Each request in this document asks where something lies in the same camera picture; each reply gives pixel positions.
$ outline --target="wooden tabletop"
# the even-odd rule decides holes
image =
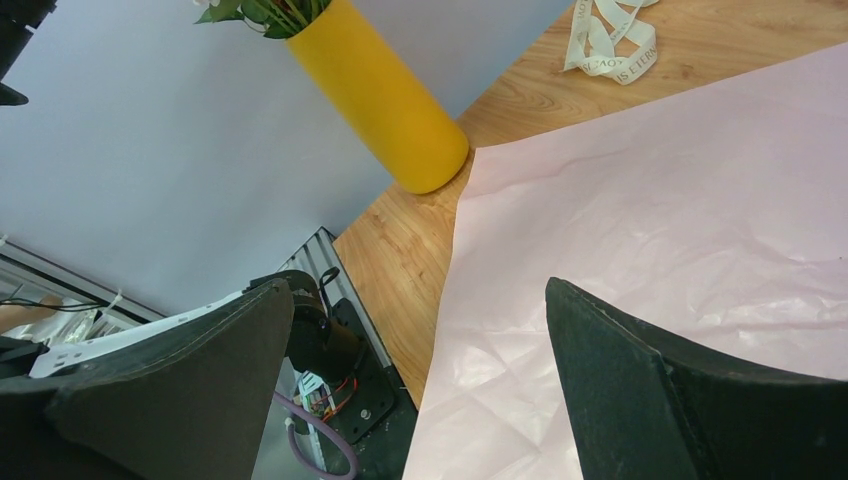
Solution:
[[[459,118],[472,146],[584,122],[848,41],[845,0],[662,0],[639,13],[657,29],[659,59],[642,78],[620,86],[560,72],[571,17],[569,9]],[[429,195],[392,186],[335,242],[419,406],[456,203],[470,170],[469,161]]]

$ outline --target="wooden table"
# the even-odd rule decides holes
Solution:
[[[571,17],[569,9],[459,118],[473,146],[584,122],[848,41],[845,0],[662,0],[639,14],[657,29],[659,60],[633,84],[619,86],[560,72]],[[468,162],[429,195],[392,186],[335,242],[419,406],[456,203],[470,170]]]

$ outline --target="pink paper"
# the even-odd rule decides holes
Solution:
[[[848,44],[478,150],[405,478],[582,478],[551,276],[731,355],[848,379],[845,78]]]

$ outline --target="vase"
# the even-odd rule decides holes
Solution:
[[[286,44],[405,190],[436,190],[465,163],[463,131],[351,0],[332,0]]]

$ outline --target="white ribbon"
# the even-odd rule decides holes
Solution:
[[[571,38],[565,54],[563,71],[579,68],[592,77],[609,77],[621,85],[641,77],[657,61],[656,29],[636,19],[642,7],[649,7],[659,0],[577,0],[574,4],[574,18],[571,20]],[[612,27],[612,33],[601,20],[592,15],[592,5],[598,5],[598,11]],[[633,8],[628,12],[619,4]],[[622,38],[627,38],[639,46],[629,57],[617,57],[615,46]],[[589,56],[586,52],[586,40],[589,41]]]

